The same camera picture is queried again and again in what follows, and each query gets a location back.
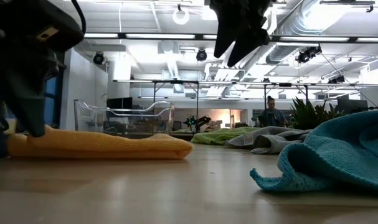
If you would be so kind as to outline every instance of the teal microfiber cloth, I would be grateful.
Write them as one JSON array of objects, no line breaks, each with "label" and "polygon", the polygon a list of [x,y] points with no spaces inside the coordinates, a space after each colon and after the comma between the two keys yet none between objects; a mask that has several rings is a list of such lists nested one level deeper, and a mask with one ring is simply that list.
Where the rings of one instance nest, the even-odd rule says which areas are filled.
[{"label": "teal microfiber cloth", "polygon": [[343,182],[378,190],[378,111],[346,115],[320,124],[304,143],[285,147],[281,177],[251,177],[265,191],[326,190]]}]

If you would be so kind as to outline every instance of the person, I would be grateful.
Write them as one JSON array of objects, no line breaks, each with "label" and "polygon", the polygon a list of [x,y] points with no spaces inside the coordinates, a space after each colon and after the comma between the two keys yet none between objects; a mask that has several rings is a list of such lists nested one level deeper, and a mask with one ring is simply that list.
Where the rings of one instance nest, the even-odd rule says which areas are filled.
[{"label": "person", "polygon": [[275,108],[275,99],[268,96],[268,108],[262,111],[260,121],[263,127],[279,126],[284,127],[286,119],[281,111]]}]

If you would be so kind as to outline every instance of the table surface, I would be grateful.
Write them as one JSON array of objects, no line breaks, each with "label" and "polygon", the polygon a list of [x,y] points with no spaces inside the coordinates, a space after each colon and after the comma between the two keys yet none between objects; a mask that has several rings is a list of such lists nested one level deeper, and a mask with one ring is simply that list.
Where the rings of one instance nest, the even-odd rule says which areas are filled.
[{"label": "table surface", "polygon": [[277,156],[195,145],[185,161],[0,161],[0,223],[378,223],[378,196],[267,194]]}]

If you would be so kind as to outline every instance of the green plant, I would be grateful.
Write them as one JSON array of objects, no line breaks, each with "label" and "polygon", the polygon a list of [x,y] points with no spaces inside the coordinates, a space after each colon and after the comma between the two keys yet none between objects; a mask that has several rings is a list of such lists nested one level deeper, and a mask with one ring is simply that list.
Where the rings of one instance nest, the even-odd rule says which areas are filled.
[{"label": "green plant", "polygon": [[323,106],[318,105],[315,107],[313,107],[311,102],[307,101],[305,103],[303,100],[298,98],[295,98],[293,102],[294,107],[291,107],[291,113],[294,117],[293,128],[295,129],[314,129],[325,121],[343,115],[338,111],[337,106],[333,107],[330,103],[330,111],[327,112],[324,110],[326,102],[324,102]]}]

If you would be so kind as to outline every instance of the transparent container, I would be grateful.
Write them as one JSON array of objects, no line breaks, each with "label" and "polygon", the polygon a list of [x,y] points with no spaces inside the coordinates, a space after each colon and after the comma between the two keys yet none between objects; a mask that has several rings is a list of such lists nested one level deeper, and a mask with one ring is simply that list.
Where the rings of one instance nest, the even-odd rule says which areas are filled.
[{"label": "transparent container", "polygon": [[112,135],[172,132],[175,106],[158,101],[144,110],[110,109],[74,100],[75,130]]}]

